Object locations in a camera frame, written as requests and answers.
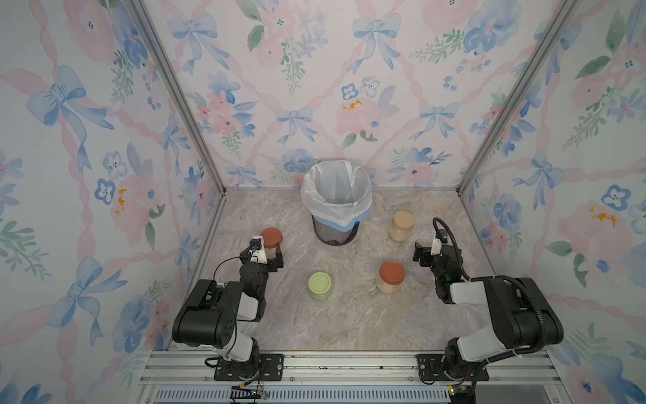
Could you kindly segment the red jar lid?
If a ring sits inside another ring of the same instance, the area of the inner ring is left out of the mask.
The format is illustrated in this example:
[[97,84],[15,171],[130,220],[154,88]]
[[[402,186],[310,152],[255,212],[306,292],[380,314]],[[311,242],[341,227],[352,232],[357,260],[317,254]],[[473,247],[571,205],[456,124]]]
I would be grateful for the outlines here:
[[405,268],[396,261],[387,261],[380,267],[380,279],[385,284],[398,285],[405,279]]

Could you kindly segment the glass jar with rice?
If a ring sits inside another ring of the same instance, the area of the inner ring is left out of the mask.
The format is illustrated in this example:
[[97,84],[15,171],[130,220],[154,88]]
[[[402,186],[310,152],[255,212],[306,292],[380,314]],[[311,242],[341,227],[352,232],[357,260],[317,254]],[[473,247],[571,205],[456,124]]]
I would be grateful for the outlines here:
[[386,295],[395,294],[403,283],[404,277],[398,276],[395,279],[384,278],[381,274],[376,276],[377,290]]

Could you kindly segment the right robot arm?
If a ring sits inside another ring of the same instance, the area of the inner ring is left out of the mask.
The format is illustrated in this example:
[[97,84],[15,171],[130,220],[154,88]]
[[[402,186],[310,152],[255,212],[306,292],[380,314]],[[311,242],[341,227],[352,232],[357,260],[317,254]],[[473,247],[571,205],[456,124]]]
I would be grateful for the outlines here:
[[442,355],[417,355],[423,383],[487,380],[486,365],[563,341],[563,325],[533,279],[507,275],[466,279],[461,250],[437,239],[431,247],[417,242],[413,260],[432,271],[442,303],[483,306],[490,317],[481,330],[449,340]]

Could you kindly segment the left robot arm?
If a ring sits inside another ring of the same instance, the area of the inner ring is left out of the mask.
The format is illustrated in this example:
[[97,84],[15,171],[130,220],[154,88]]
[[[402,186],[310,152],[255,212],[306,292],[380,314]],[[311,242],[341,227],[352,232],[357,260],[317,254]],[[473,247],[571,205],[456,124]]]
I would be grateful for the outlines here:
[[174,320],[173,341],[194,348],[210,346],[226,365],[258,368],[261,355],[257,341],[239,331],[237,323],[262,320],[269,274],[284,267],[281,248],[276,247],[274,254],[272,259],[263,259],[250,247],[239,256],[238,281],[199,280]]

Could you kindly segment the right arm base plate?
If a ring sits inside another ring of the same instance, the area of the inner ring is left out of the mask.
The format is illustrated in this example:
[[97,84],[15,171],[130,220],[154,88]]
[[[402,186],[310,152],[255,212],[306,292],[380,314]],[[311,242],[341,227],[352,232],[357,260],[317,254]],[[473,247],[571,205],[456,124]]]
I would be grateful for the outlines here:
[[437,381],[472,381],[477,376],[478,381],[489,381],[488,370],[475,374],[478,362],[465,362],[460,359],[444,358],[440,353],[419,353],[416,355],[418,376],[425,383]]

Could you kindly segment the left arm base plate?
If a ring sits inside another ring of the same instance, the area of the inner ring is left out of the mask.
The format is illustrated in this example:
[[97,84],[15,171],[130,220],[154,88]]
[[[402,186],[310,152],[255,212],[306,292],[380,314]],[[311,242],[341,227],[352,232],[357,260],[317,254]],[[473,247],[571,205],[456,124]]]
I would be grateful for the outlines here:
[[215,381],[281,381],[284,373],[284,355],[261,353],[252,355],[247,362],[218,359],[215,365]]

